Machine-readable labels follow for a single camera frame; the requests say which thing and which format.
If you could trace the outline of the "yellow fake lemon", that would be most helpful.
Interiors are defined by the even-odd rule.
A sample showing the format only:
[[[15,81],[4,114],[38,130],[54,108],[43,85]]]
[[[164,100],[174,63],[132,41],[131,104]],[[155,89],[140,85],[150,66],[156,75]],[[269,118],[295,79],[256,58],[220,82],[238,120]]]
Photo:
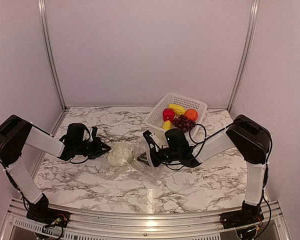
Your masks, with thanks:
[[[178,104],[171,104],[170,103],[168,105],[168,108],[173,110],[173,112],[178,116],[184,115],[187,111],[183,106],[178,105]]]

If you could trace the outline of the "white fake cauliflower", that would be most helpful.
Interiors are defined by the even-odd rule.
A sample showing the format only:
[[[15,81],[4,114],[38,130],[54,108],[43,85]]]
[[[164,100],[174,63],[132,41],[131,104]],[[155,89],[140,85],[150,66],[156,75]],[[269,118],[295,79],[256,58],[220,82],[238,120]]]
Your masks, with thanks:
[[[107,161],[112,166],[125,166],[133,159],[133,145],[126,142],[120,142],[113,145],[107,155]]]

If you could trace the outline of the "yellow fake corn cob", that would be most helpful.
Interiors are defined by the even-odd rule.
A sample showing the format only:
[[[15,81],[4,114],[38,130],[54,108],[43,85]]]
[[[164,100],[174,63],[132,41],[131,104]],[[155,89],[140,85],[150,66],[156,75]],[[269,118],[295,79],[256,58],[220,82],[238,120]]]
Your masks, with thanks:
[[[172,128],[172,122],[170,120],[166,120],[163,125],[162,125],[162,128],[165,130],[165,131],[168,131]]]

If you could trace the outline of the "red fake pepper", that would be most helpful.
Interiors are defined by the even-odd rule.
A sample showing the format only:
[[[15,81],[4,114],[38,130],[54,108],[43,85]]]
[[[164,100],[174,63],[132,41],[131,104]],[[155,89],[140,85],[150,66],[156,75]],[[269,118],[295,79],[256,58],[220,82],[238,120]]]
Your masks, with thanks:
[[[162,112],[163,121],[170,121],[173,122],[175,118],[175,112],[171,108],[165,108]]]

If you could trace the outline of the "clear zip top bag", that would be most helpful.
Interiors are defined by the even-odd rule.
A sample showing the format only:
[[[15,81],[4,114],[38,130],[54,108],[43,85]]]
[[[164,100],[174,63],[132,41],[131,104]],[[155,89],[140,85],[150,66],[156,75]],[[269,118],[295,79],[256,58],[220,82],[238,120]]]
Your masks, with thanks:
[[[123,166],[114,166],[108,163],[108,153],[99,166],[99,174],[106,180],[124,181],[136,178],[138,180],[147,180],[151,183],[160,186],[162,167],[147,166],[139,161],[137,157],[141,154],[148,154],[150,157],[150,149],[145,140],[140,140],[138,143],[129,143],[133,146],[133,160]]]

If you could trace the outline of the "dark red fake grapes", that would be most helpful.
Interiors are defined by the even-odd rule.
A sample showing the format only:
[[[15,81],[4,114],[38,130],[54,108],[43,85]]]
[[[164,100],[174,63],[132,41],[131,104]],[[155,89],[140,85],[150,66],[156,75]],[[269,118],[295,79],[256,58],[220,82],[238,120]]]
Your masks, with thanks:
[[[172,121],[172,125],[184,133],[191,130],[195,124],[194,120],[188,119],[185,115],[180,115]]]

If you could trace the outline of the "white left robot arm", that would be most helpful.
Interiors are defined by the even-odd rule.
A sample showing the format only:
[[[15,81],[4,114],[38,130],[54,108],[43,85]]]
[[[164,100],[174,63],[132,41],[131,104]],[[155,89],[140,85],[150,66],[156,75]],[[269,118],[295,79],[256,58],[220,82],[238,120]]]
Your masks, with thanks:
[[[30,220],[44,223],[47,228],[68,225],[70,213],[50,207],[48,197],[36,185],[29,172],[29,149],[51,155],[64,162],[82,156],[84,164],[111,150],[97,136],[96,126],[89,129],[83,123],[71,123],[59,139],[17,115],[11,115],[0,125],[0,164],[13,187],[20,193]]]

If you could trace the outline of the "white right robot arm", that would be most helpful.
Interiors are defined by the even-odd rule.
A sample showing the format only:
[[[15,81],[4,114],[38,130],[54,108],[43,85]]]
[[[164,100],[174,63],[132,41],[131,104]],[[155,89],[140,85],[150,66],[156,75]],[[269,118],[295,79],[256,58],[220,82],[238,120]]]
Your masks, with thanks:
[[[239,210],[220,215],[224,229],[262,223],[261,204],[265,200],[265,187],[269,175],[269,157],[273,149],[271,133],[259,123],[240,114],[233,122],[203,140],[195,141],[178,128],[164,133],[165,144],[147,130],[143,133],[145,149],[136,160],[153,168],[196,168],[207,161],[220,160],[234,154],[246,166],[245,195]]]

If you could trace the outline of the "orange fake fruit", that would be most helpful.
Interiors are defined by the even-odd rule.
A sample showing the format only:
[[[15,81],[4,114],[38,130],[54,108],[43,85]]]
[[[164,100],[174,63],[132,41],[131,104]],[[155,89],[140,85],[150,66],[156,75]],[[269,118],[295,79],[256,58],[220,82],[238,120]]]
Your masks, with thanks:
[[[195,109],[190,108],[186,110],[184,116],[187,117],[188,120],[195,122],[198,119],[198,112]]]

